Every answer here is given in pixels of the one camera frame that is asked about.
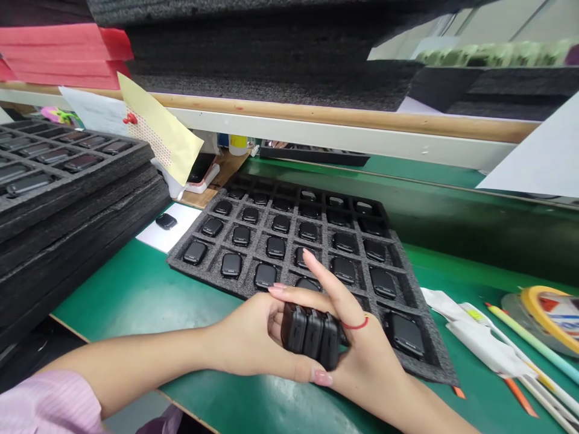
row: yellow tape roll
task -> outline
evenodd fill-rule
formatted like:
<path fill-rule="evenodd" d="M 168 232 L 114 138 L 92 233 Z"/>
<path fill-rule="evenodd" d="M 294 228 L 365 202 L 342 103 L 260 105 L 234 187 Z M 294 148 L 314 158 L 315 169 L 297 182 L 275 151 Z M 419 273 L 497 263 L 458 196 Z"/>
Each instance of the yellow tape roll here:
<path fill-rule="evenodd" d="M 556 338 L 556 340 L 561 342 L 571 351 L 579 354 L 579 342 L 577 342 L 573 337 L 569 336 L 556 323 L 554 323 L 553 320 L 549 318 L 549 316 L 543 310 L 543 307 L 539 301 L 539 297 L 542 293 L 545 292 L 553 295 L 570 297 L 569 294 L 554 288 L 549 288 L 548 286 L 532 286 L 530 288 L 523 289 L 520 293 L 520 298 L 523 302 L 523 305 L 533 316 L 535 321 L 537 321 L 547 332 L 549 332 L 553 338 Z"/>

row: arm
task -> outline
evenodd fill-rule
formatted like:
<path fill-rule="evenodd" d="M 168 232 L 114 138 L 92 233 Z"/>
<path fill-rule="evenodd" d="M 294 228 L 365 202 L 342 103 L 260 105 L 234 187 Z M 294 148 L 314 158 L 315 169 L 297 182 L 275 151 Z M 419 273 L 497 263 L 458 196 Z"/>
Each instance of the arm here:
<path fill-rule="evenodd" d="M 90 385 L 103 419 L 192 371 L 271 374 L 297 382 L 325 373 L 316 361 L 280 346 L 284 303 L 257 294 L 205 328 L 108 339 L 78 348 L 39 371 L 73 371 Z"/>
<path fill-rule="evenodd" d="M 108 339 L 65 354 L 38 373 L 80 374 L 90 384 L 105 419 L 162 384 L 209 368 L 206 334 L 206 329 L 192 329 Z"/>
<path fill-rule="evenodd" d="M 278 300 L 330 312 L 345 324 L 363 324 L 365 313 L 342 282 L 305 249 L 303 258 L 328 295 L 280 283 L 271 287 L 270 293 Z M 373 315 L 368 317 L 365 327 L 345 330 L 350 350 L 328 374 L 331 380 L 325 385 L 406 434 L 477 434 L 435 393 L 402 369 L 382 324 Z"/>

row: red string bracelet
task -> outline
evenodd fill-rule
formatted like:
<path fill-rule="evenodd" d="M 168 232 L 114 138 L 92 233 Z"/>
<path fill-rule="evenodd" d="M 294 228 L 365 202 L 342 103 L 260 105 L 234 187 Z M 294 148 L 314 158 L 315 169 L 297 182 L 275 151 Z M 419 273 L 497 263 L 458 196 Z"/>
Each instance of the red string bracelet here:
<path fill-rule="evenodd" d="M 342 321 L 342 327 L 344 327 L 345 329 L 348 329 L 348 330 L 363 329 L 368 324 L 368 321 L 370 320 L 368 315 L 364 315 L 364 316 L 366 317 L 366 319 L 364 320 L 364 322 L 361 325 L 347 325 L 345 322 Z"/>

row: pink sleeve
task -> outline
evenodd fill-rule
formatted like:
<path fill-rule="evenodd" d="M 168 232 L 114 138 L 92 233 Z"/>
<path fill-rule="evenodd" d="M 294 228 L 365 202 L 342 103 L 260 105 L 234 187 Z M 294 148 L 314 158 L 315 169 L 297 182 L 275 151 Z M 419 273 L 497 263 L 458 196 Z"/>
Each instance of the pink sleeve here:
<path fill-rule="evenodd" d="M 72 371 L 50 371 L 0 395 L 0 434 L 101 434 L 101 405 Z"/>

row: pink fingernail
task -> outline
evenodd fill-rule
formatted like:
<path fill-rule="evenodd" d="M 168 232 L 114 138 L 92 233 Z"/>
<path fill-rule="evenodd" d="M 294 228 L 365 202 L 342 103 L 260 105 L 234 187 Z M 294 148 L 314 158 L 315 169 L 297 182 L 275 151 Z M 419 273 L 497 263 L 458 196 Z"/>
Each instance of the pink fingernail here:
<path fill-rule="evenodd" d="M 330 387 L 334 384 L 334 379 L 326 371 L 315 370 L 314 384 L 317 384 L 318 386 Z"/>

